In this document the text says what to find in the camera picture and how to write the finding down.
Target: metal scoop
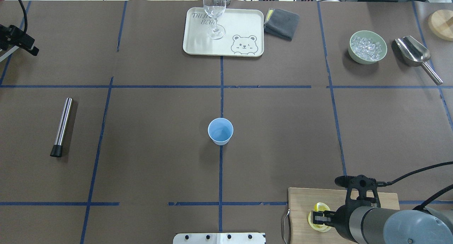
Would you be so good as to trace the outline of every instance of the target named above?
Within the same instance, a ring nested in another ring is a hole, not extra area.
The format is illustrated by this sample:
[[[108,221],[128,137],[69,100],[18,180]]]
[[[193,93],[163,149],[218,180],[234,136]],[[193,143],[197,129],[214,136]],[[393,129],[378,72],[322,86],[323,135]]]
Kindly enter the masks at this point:
[[[431,53],[427,48],[412,36],[395,39],[395,42],[403,53],[403,59],[406,64],[410,66],[422,66],[437,86],[443,83],[439,76],[437,76],[437,73],[427,63],[431,59]]]

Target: wooden cutting board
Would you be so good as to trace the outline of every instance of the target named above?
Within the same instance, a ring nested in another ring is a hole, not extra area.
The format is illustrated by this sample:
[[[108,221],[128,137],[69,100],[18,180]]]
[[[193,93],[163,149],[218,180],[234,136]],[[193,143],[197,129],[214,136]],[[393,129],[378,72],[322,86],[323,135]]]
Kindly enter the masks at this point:
[[[382,208],[399,210],[398,195],[395,193],[378,192]],[[352,192],[353,197],[358,196],[357,191]],[[341,237],[335,228],[325,233],[320,233],[310,227],[307,221],[309,212],[318,202],[327,204],[332,211],[344,205],[346,190],[288,188],[289,219],[291,222],[290,244],[353,244]]]

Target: round wooden object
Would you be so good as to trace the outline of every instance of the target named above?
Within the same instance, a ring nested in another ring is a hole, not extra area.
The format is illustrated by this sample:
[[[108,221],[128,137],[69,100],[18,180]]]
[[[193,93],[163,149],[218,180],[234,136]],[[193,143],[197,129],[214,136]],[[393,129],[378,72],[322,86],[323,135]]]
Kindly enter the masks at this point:
[[[453,11],[438,10],[428,19],[429,28],[440,38],[453,41]]]

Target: metal muddler handle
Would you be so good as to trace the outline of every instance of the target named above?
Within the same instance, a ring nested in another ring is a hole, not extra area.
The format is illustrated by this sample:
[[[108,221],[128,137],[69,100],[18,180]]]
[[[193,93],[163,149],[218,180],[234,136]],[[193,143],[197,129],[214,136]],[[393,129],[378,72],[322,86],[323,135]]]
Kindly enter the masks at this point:
[[[51,157],[61,157],[63,152],[63,138],[66,131],[66,125],[68,124],[69,112],[71,111],[71,106],[73,105],[73,99],[68,97],[64,103],[63,112],[61,113],[60,126],[58,127],[57,137],[55,138],[55,143],[50,152]]]

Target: folded cloth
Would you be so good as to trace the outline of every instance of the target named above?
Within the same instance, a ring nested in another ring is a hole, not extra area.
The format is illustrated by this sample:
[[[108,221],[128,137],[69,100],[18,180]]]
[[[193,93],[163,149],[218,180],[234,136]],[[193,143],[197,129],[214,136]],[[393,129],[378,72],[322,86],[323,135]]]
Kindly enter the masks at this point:
[[[264,31],[286,40],[293,40],[299,15],[282,9],[269,9],[264,22]]]

